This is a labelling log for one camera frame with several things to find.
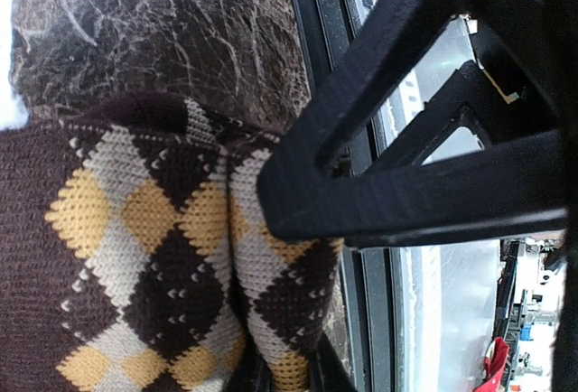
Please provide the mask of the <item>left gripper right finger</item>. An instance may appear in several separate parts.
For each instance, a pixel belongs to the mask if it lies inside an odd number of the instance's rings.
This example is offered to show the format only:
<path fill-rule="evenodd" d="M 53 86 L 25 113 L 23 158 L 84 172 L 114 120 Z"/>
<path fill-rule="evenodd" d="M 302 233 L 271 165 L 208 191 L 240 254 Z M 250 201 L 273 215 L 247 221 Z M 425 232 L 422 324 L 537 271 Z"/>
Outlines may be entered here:
<path fill-rule="evenodd" d="M 322 335 L 310 361 L 309 390 L 311 392 L 356 392 L 356 388 L 326 335 Z"/>

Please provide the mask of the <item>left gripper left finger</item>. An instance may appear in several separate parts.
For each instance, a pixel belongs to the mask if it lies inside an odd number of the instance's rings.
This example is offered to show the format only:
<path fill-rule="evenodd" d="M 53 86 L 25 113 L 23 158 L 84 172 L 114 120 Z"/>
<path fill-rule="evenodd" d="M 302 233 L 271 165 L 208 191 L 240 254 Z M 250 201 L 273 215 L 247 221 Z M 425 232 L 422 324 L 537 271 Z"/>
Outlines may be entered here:
<path fill-rule="evenodd" d="M 273 392 L 273 376 L 254 346 L 247 346 L 232 374 L 232 392 Z"/>

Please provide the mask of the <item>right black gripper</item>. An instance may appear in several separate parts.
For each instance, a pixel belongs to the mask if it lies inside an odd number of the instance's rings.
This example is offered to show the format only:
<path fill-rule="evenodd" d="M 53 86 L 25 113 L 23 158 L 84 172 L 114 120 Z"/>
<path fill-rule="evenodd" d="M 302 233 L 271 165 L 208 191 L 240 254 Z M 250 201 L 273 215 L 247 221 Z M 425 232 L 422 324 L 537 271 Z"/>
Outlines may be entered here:
<path fill-rule="evenodd" d="M 551 389 L 577 389 L 577 0 L 541 0 L 545 42 L 555 64 L 555 106 L 561 115 L 568 227 L 564 302 L 553 353 Z"/>

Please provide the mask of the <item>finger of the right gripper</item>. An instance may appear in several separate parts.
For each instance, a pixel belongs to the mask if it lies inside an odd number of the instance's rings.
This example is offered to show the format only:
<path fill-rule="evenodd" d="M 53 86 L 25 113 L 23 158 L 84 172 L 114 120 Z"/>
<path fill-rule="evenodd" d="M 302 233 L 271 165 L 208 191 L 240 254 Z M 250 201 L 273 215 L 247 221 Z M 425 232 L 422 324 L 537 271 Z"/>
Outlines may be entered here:
<path fill-rule="evenodd" d="M 567 229 L 561 115 L 541 0 L 377 0 L 393 41 L 383 60 L 391 92 L 448 22 L 470 13 L 498 37 L 541 96 L 508 106 L 473 62 L 453 73 L 364 177 L 377 210 L 349 218 L 338 209 L 339 178 L 325 160 L 349 114 L 347 99 L 325 115 L 314 96 L 257 179 L 269 230 L 278 238 L 357 240 L 359 247 L 423 246 Z"/>

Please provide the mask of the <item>brown black checkered sock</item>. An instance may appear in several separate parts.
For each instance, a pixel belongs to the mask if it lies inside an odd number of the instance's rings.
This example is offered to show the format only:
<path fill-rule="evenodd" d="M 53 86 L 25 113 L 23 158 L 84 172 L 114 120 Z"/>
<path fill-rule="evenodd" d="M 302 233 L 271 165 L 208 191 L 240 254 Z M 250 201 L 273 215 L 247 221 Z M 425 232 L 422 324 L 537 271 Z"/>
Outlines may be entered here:
<path fill-rule="evenodd" d="M 276 133 L 129 95 L 1 134 L 1 388 L 232 391 L 247 346 L 310 391 L 343 243 L 271 234 Z"/>

